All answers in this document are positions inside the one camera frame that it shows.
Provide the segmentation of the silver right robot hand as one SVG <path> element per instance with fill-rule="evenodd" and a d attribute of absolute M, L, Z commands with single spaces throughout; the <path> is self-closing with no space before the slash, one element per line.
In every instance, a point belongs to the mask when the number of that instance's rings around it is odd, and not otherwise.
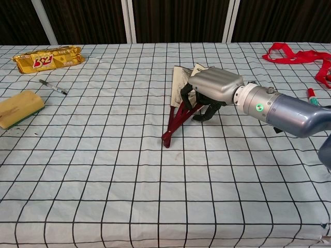
<path fill-rule="evenodd" d="M 233 104 L 235 92 L 244 85 L 242 76 L 212 67 L 191 76 L 180 94 L 185 107 L 189 110 L 193 109 L 189 101 L 189 93 L 193 90 L 196 102 L 208 106 L 203 115 L 194 115 L 192 118 L 204 122 L 210 120 L 222 106 Z"/>

